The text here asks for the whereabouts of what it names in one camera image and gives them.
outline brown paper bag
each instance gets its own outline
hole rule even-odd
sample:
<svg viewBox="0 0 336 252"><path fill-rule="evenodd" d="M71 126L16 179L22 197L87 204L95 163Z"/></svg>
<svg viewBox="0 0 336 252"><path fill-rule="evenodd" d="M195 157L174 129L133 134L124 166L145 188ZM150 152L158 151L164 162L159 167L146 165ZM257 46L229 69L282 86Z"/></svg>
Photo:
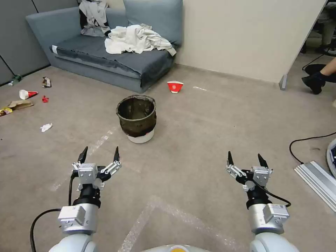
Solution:
<svg viewBox="0 0 336 252"><path fill-rule="evenodd" d="M28 100L12 101L7 107L12 110L23 109L26 107L33 106L34 103Z"/></svg>

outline red object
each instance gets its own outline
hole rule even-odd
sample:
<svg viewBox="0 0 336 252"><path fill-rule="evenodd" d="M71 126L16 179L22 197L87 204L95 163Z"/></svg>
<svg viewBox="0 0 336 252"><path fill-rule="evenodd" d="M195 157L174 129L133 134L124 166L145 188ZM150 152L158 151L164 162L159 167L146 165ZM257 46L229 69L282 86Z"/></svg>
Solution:
<svg viewBox="0 0 336 252"><path fill-rule="evenodd" d="M27 90L24 90L24 89L21 89L19 91L19 97L22 100L26 100L30 97L33 97L33 96L37 95L37 94L38 94L38 92L36 92L36 91L27 91Z"/></svg>
<svg viewBox="0 0 336 252"><path fill-rule="evenodd" d="M172 93L178 93L183 87L183 83L178 82L178 81L170 81L170 82L167 82L167 84L168 84L169 90Z"/></svg>
<svg viewBox="0 0 336 252"><path fill-rule="evenodd" d="M46 103L46 102L49 101L49 98L47 98L46 96L43 96L43 97L42 97L42 101L43 101L44 103Z"/></svg>
<svg viewBox="0 0 336 252"><path fill-rule="evenodd" d="M28 98L33 97L37 94L38 94L38 92L36 92L36 91L28 91Z"/></svg>

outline plastic bottle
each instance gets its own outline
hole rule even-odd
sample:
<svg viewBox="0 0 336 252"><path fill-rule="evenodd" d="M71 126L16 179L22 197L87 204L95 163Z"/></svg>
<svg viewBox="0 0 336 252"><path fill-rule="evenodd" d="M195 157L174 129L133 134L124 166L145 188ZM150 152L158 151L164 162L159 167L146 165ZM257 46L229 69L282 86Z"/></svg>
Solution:
<svg viewBox="0 0 336 252"><path fill-rule="evenodd" d="M20 82L22 80L21 75L14 75L13 79L11 82L8 83L8 86L14 86L16 83Z"/></svg>

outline trash bin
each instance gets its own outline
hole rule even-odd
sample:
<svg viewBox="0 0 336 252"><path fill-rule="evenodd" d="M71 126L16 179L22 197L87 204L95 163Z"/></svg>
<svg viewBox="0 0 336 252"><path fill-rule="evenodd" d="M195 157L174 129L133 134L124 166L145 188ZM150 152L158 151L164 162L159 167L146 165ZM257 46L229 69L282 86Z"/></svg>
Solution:
<svg viewBox="0 0 336 252"><path fill-rule="evenodd" d="M128 139L142 144L153 137L156 125L155 110L155 100L145 95L132 95L118 104L116 113Z"/></svg>

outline gray sofa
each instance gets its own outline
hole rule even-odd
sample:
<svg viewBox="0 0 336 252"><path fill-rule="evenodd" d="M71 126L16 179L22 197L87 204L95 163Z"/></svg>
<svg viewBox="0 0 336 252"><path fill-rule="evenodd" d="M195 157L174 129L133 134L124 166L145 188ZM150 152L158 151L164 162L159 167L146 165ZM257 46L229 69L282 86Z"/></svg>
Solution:
<svg viewBox="0 0 336 252"><path fill-rule="evenodd" d="M124 0L124 10L108 8L111 29L145 23L169 40L182 43L182 0ZM81 35L78 7L26 17L52 66L138 93L145 92L174 63L168 51L108 54L104 37Z"/></svg>

